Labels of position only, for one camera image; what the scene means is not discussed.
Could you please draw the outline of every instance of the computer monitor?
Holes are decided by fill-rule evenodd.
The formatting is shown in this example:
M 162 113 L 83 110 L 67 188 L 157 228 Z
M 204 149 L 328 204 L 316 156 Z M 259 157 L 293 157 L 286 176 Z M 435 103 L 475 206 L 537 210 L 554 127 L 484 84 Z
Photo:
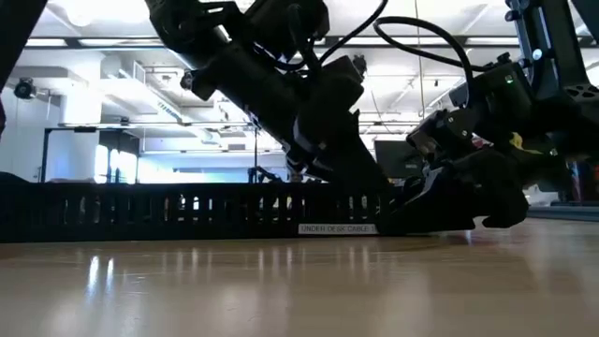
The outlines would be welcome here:
M 406 141 L 377 140 L 374 142 L 376 162 L 390 179 L 421 177 L 423 161 L 416 149 Z

